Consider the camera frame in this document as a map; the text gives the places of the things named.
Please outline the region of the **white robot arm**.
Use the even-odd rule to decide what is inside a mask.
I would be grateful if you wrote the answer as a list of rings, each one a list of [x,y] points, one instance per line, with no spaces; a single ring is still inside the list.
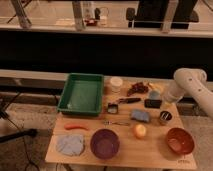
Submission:
[[[162,101],[168,106],[180,101],[188,93],[213,120],[213,92],[206,86],[207,74],[202,69],[179,68],[173,80],[164,88]]]

